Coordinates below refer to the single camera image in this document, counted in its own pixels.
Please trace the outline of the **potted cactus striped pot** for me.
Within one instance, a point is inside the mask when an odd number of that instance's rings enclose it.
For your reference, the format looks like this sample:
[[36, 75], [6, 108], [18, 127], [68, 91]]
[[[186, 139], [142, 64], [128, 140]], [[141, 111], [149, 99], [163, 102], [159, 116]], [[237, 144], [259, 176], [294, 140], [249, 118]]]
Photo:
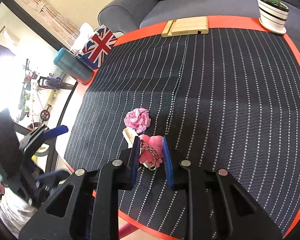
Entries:
[[260, 12], [260, 24], [272, 33], [286, 33], [286, 20], [289, 9], [281, 0], [257, 0]]

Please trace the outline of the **teal tumbler bottle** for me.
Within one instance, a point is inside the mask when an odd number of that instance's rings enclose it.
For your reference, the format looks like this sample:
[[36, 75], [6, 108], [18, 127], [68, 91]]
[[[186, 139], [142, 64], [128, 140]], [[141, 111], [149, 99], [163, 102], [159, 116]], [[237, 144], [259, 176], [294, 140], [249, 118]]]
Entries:
[[57, 52], [53, 63], [84, 86], [93, 78], [94, 72], [66, 48]]

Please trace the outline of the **wooden stand block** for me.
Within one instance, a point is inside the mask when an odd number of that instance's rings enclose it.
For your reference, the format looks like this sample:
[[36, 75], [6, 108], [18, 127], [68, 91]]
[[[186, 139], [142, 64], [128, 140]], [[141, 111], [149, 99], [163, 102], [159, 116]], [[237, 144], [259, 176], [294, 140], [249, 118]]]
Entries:
[[169, 20], [161, 33], [162, 37], [197, 35], [209, 33], [207, 16], [187, 17]]

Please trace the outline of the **dark grey sofa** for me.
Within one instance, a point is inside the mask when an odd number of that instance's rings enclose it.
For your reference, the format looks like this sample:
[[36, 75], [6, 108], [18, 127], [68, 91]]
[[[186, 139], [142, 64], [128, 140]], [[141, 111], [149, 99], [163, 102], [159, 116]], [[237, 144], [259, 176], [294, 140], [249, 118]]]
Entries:
[[[289, 8], [287, 33], [300, 51], [300, 2], [282, 2]], [[259, 18], [260, 13], [257, 0], [113, 0], [99, 12], [98, 22], [125, 34], [172, 19], [206, 15]]]

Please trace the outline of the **pink plush keychain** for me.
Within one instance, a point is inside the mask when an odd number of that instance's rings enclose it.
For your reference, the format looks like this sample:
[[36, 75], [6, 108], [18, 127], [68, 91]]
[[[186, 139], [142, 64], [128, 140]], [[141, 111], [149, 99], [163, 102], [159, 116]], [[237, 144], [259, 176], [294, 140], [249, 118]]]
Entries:
[[162, 139], [160, 135], [140, 135], [139, 162], [151, 171], [156, 170], [162, 163]]

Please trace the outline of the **union jack tissue box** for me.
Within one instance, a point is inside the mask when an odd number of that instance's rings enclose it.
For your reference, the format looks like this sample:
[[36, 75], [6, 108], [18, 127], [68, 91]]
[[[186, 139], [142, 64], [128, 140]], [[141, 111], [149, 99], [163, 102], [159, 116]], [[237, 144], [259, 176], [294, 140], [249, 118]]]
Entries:
[[95, 70], [101, 67], [116, 41], [115, 35], [105, 25], [94, 30], [88, 23], [83, 23], [71, 51], [79, 61]]

